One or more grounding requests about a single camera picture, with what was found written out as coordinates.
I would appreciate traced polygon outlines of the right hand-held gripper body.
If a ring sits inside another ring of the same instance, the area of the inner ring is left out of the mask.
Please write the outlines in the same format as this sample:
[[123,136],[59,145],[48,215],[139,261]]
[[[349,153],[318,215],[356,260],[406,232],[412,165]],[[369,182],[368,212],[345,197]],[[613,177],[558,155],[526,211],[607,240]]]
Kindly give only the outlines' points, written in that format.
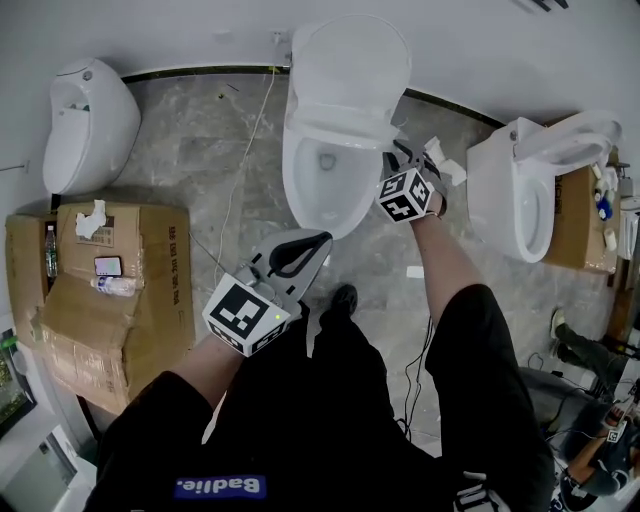
[[447,190],[441,173],[424,149],[409,162],[394,145],[400,171],[384,176],[376,188],[376,203],[393,223],[411,222],[425,216],[441,217],[447,210]]

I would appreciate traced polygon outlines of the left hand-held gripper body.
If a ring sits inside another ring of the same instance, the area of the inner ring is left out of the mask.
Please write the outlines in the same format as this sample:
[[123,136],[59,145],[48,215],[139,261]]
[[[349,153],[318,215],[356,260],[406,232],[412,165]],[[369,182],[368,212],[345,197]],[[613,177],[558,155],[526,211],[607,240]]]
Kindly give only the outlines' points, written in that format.
[[209,331],[243,356],[255,355],[302,316],[302,297],[332,244],[330,232],[316,229],[267,236],[221,278],[202,312]]

